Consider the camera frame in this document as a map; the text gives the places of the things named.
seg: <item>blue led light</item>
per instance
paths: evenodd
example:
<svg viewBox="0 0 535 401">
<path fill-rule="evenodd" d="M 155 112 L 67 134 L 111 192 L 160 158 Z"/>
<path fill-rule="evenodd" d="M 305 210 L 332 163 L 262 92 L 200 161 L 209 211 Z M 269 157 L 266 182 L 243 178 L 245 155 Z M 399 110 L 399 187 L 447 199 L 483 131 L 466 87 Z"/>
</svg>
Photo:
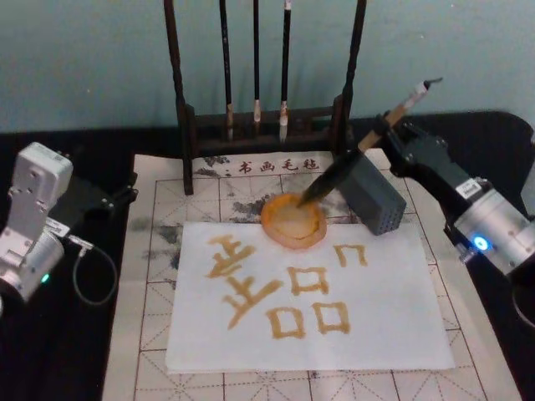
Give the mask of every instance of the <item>blue led light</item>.
<svg viewBox="0 0 535 401">
<path fill-rule="evenodd" d="M 488 248 L 491 247 L 488 241 L 482 236 L 475 236 L 472 242 L 480 251 L 486 251 Z"/>
</svg>

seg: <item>calligraphy brush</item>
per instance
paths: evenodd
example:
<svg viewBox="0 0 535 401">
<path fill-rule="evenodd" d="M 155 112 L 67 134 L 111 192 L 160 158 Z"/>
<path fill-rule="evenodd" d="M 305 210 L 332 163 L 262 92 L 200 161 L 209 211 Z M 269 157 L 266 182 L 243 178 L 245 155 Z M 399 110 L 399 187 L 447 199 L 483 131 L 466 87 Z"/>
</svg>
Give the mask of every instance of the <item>calligraphy brush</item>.
<svg viewBox="0 0 535 401">
<path fill-rule="evenodd" d="M 254 124 L 256 133 L 260 131 L 262 111 L 260 109 L 260 34 L 258 27 L 258 0 L 253 0 L 253 37 L 254 37 Z"/>
<path fill-rule="evenodd" d="M 231 55 L 228 50 L 228 26 L 227 26 L 227 2 L 219 0 L 219 14 L 221 17 L 221 36 L 223 44 L 223 65 L 225 69 L 225 95 L 227 98 L 227 133 L 228 139 L 232 140 L 234 115 L 232 111 L 232 86 L 231 86 Z"/>
<path fill-rule="evenodd" d="M 290 23 L 292 19 L 292 0 L 284 0 L 283 30 L 283 80 L 281 90 L 281 115 L 279 139 L 286 140 L 288 134 L 288 56 L 290 53 Z"/>
<path fill-rule="evenodd" d="M 405 116 L 407 111 L 416 103 L 422 100 L 432 84 L 442 81 L 442 78 L 429 79 L 415 86 L 414 91 L 402 103 L 385 116 L 385 121 L 390 127 L 396 125 Z M 373 147 L 379 140 L 380 135 L 371 130 L 360 142 L 355 150 L 340 156 L 328 169 L 319 176 L 301 195 L 298 206 L 306 205 L 310 202 L 321 201 L 336 188 L 338 184 L 349 174 L 359 161 L 364 152 Z"/>
</svg>

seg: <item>teal wall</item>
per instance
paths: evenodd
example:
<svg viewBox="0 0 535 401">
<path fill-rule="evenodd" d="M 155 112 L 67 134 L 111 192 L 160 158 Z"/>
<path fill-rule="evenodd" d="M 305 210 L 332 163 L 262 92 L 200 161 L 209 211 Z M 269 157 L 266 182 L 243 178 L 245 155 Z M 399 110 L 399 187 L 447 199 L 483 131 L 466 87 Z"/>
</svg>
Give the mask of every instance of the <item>teal wall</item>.
<svg viewBox="0 0 535 401">
<path fill-rule="evenodd" d="M 252 0 L 227 0 L 232 91 L 252 110 Z M 283 0 L 261 3 L 262 107 L 278 109 Z M 290 108 L 344 84 L 355 0 L 295 0 Z M 176 0 L 185 95 L 224 113 L 217 0 Z M 535 1 L 370 0 L 352 115 L 391 108 L 425 78 L 415 112 L 505 109 L 535 124 Z M 176 123 L 161 0 L 2 0 L 0 132 Z"/>
</svg>

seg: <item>white paper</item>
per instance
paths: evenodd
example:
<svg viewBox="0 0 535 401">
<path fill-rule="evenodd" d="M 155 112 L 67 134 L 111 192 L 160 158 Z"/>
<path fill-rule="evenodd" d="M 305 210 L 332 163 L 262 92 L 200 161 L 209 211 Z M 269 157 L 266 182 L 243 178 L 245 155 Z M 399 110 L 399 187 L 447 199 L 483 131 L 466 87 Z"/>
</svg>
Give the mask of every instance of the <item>white paper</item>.
<svg viewBox="0 0 535 401">
<path fill-rule="evenodd" d="M 227 326 L 235 309 L 222 299 L 242 303 L 225 277 L 208 278 L 213 256 L 227 254 L 213 237 L 232 234 L 256 251 L 239 261 L 232 276 L 254 277 L 252 293 L 271 280 L 283 285 L 252 307 L 237 325 Z M 341 267 L 334 245 L 363 245 L 368 266 L 356 250 L 344 249 Z M 288 267 L 325 267 L 326 294 L 293 295 Z M 317 275 L 298 274 L 301 285 Z M 318 330 L 313 303 L 344 302 L 350 331 Z M 266 312 L 294 307 L 303 314 L 304 338 L 274 339 Z M 327 323 L 339 322 L 333 308 L 322 308 Z M 292 315 L 280 319 L 282 330 L 296 327 Z M 327 236 L 305 251 L 290 251 L 269 239 L 260 225 L 186 223 L 178 270 L 171 333 L 166 354 L 170 373 L 244 370 L 446 369 L 454 362 L 416 228 L 373 236 L 362 225 L 331 225 Z"/>
</svg>

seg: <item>painted chinese character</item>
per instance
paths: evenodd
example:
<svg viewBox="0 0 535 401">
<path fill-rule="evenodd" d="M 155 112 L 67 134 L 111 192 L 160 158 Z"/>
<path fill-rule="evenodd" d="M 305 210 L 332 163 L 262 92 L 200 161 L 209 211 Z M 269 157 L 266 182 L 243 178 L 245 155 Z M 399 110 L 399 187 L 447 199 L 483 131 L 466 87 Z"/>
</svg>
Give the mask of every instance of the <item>painted chinese character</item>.
<svg viewBox="0 0 535 401">
<path fill-rule="evenodd" d="M 252 170 L 251 162 L 250 161 L 244 161 L 242 163 L 242 168 L 240 169 L 240 171 L 243 172 L 243 174 L 247 174 L 247 173 L 250 173 L 251 170 Z"/>
<path fill-rule="evenodd" d="M 232 235 L 226 236 L 217 236 L 209 240 L 208 244 L 221 244 L 223 250 L 228 255 L 227 258 L 224 258 L 221 253 L 217 253 L 213 256 L 213 259 L 216 261 L 216 264 L 211 269 L 211 272 L 208 273 L 207 277 L 227 277 L 233 274 L 237 269 L 242 268 L 242 265 L 237 265 L 236 263 L 246 257 L 250 256 L 255 252 L 256 248 L 254 246 L 244 246 L 243 249 L 239 252 L 236 252 L 242 243 L 240 241 L 231 242 Z"/>
<path fill-rule="evenodd" d="M 345 334 L 349 333 L 351 326 L 349 324 L 348 308 L 343 302 L 333 302 L 333 303 L 321 303 L 315 302 L 312 304 L 316 318 L 318 319 L 318 330 L 322 334 L 326 332 L 343 332 Z M 327 324 L 324 321 L 324 315 L 322 313 L 322 308 L 326 309 L 335 309 L 338 313 L 340 323 L 338 324 Z"/>
<path fill-rule="evenodd" d="M 334 250 L 336 251 L 336 254 L 338 255 L 338 259 L 340 260 L 340 266 L 346 267 L 348 265 L 348 261 L 345 258 L 344 252 L 342 249 L 349 248 L 349 249 L 356 249 L 357 254 L 359 255 L 359 263 L 362 266 L 368 266 L 368 261 L 366 260 L 366 256 L 364 254 L 364 251 L 366 250 L 366 247 L 364 245 L 334 245 Z"/>
<path fill-rule="evenodd" d="M 283 332 L 281 328 L 279 313 L 291 313 L 295 321 L 295 329 Z M 271 323 L 273 338 L 276 340 L 285 337 L 304 338 L 303 314 L 295 307 L 275 307 L 266 312 L 267 318 Z"/>
<path fill-rule="evenodd" d="M 316 160 L 314 159 L 306 159 L 304 161 L 304 168 L 309 170 L 317 170 L 319 168 L 318 165 L 316 165 Z"/>
<path fill-rule="evenodd" d="M 327 272 L 327 269 L 325 267 L 310 267 L 309 269 L 299 269 L 297 267 L 289 267 L 288 268 L 288 274 L 290 275 L 290 280 L 292 281 L 292 294 L 297 296 L 301 292 L 312 292 L 320 290 L 322 294 L 328 294 L 329 293 L 329 284 L 327 283 L 327 280 L 325 279 L 325 273 Z M 309 274 L 313 273 L 318 277 L 318 282 L 308 285 L 308 286 L 302 286 L 299 284 L 298 280 L 298 274 Z"/>
<path fill-rule="evenodd" d="M 257 305 L 262 299 L 267 297 L 270 294 L 273 294 L 280 287 L 283 286 L 283 282 L 279 280 L 272 280 L 266 284 L 262 289 L 256 294 L 251 293 L 251 285 L 254 283 L 254 277 L 247 277 L 243 282 L 239 282 L 234 277 L 228 277 L 227 282 L 234 288 L 234 291 L 240 297 L 245 299 L 244 303 L 238 303 L 236 299 L 230 295 L 226 295 L 223 298 L 224 302 L 228 302 L 235 309 L 234 317 L 228 323 L 228 330 L 237 325 L 240 319 L 255 305 Z"/>
<path fill-rule="evenodd" d="M 275 166 L 272 165 L 269 161 L 264 161 L 264 164 L 262 165 L 262 167 L 260 167 L 260 171 L 263 173 L 266 170 L 274 171 Z"/>
<path fill-rule="evenodd" d="M 295 170 L 298 169 L 298 167 L 293 167 L 293 165 L 292 165 L 292 160 L 291 160 L 291 159 L 287 159 L 287 160 L 284 162 L 283 168 L 284 168 L 285 170 L 290 170 L 290 171 L 295 171 Z"/>
</svg>

